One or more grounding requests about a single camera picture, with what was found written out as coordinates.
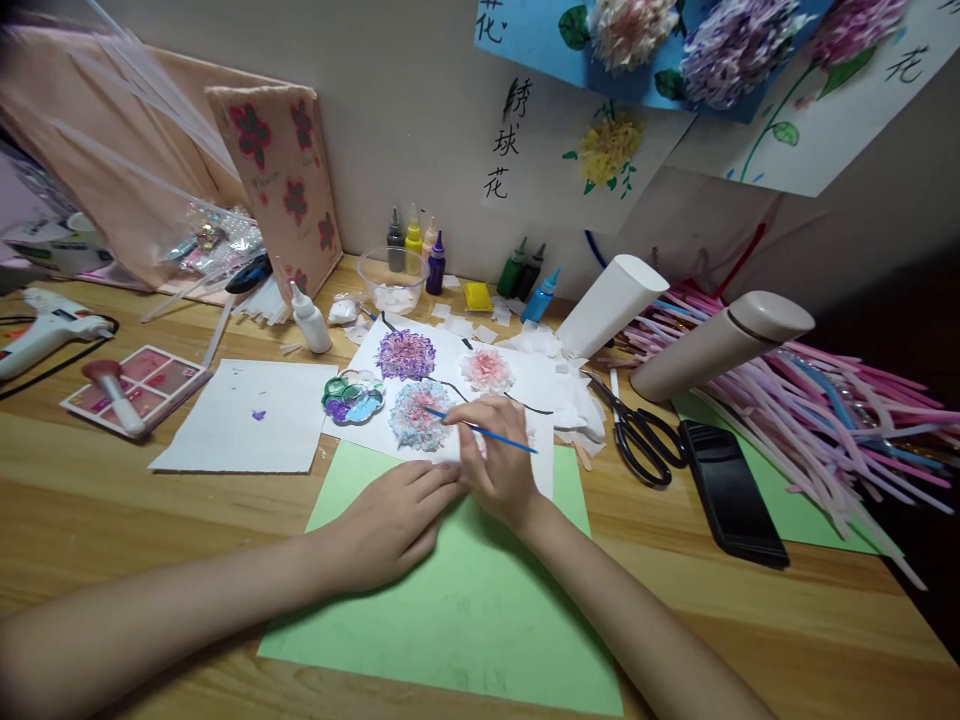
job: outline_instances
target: yellow flower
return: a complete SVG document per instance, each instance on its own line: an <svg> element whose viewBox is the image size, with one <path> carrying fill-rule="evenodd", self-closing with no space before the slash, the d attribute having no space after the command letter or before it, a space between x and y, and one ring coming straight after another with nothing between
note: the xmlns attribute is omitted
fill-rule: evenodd
<svg viewBox="0 0 960 720"><path fill-rule="evenodd" d="M628 112L605 117L580 141L580 170L586 180L602 185L620 173L640 147L643 120Z"/></svg>

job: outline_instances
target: hot glue gun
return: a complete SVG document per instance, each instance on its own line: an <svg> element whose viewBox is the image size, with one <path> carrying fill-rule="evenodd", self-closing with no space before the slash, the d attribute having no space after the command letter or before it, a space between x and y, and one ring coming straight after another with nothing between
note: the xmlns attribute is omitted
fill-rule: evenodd
<svg viewBox="0 0 960 720"><path fill-rule="evenodd" d="M113 337L108 320L62 295L27 288L23 299L37 311L37 319L27 332L0 350L0 382L29 370L71 340Z"/></svg>

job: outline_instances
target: eyeshadow palette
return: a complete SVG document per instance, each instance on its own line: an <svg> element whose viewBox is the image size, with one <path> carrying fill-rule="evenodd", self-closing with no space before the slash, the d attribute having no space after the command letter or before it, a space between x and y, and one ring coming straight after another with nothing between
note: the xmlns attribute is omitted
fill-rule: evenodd
<svg viewBox="0 0 960 720"><path fill-rule="evenodd" d="M153 428L184 400L193 395L212 373L196 363L145 345L120 363L120 384L133 407L143 418L146 430ZM132 437L117 420L111 402L96 385L84 385L63 400L60 407L112 430Z"/></svg>

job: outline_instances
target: blue paint bottle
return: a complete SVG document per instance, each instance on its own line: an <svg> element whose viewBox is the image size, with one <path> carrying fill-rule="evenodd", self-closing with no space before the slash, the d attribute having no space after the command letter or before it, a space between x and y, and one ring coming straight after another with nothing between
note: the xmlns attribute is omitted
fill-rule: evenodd
<svg viewBox="0 0 960 720"><path fill-rule="evenodd" d="M527 303L527 309L520 316L521 323L525 323L527 320L540 322L540 318L547 311L550 301L553 300L553 291L557 289L557 276L560 274L560 270L562 268L557 268L553 276L548 277L543 281L543 285L537 288L537 291L530 298L530 302Z"/></svg>
<svg viewBox="0 0 960 720"><path fill-rule="evenodd" d="M439 295L443 292L443 271L447 269L447 260L443 257L443 230L437 234L437 244L430 253L430 274L427 275L427 292Z"/></svg>

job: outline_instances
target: clear plastic cup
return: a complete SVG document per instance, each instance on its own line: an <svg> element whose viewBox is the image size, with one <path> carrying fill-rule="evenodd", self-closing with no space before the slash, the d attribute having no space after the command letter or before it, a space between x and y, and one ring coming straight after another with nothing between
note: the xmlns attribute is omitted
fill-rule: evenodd
<svg viewBox="0 0 960 720"><path fill-rule="evenodd" d="M357 274L374 306L397 315L406 315L420 302L428 272L424 259L404 248L379 247L357 260Z"/></svg>

